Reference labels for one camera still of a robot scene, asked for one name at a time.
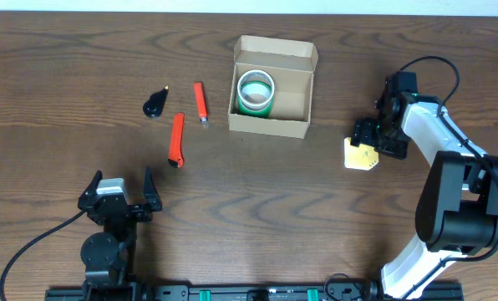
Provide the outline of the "white tape roll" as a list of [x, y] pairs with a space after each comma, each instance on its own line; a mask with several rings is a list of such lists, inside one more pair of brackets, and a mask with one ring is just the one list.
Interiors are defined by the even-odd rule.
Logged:
[[253, 69], [239, 78], [236, 91], [242, 107], [251, 111], [261, 111], [272, 104], [276, 87], [269, 73]]

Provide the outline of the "yellow sticky note pad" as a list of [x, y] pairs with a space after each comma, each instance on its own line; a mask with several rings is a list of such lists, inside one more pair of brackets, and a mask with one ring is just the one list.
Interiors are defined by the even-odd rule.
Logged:
[[346, 137], [344, 146], [344, 166], [348, 169], [369, 171], [379, 163], [379, 153], [372, 146], [351, 145], [351, 138]]

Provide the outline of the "green tape roll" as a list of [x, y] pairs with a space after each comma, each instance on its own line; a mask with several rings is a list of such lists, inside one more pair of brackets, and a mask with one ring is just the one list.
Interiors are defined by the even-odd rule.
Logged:
[[237, 92], [237, 103], [243, 115], [267, 118], [272, 110], [274, 90], [262, 81], [250, 81]]

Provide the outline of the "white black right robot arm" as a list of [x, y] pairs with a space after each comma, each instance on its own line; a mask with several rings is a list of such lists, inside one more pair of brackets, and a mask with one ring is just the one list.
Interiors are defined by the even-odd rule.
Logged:
[[448, 299], [432, 282], [452, 263], [483, 261], [498, 251], [498, 156], [471, 142], [442, 100], [418, 91], [416, 75], [387, 77], [377, 118], [358, 119], [345, 141], [361, 156], [374, 151], [403, 160], [414, 142], [430, 170], [415, 210], [415, 235], [362, 300]]

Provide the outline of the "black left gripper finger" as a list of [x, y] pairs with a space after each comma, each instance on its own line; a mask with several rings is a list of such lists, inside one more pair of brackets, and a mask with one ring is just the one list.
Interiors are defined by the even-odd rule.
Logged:
[[145, 168], [145, 179], [143, 185], [143, 197], [146, 203], [149, 205], [151, 211], [161, 211], [162, 202], [160, 195], [155, 188], [155, 184], [150, 172], [150, 168], [147, 166]]
[[96, 189], [102, 179], [102, 171], [96, 171], [92, 181], [79, 197], [78, 209], [92, 209], [94, 207], [99, 199]]

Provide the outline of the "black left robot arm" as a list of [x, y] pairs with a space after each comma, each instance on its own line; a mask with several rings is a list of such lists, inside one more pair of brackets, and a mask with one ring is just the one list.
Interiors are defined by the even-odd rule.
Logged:
[[145, 170], [144, 202], [130, 205], [122, 178], [104, 179], [97, 171], [79, 197], [78, 208], [103, 228], [83, 243], [85, 300], [152, 300], [154, 289], [134, 274], [137, 224], [162, 210], [150, 169]]

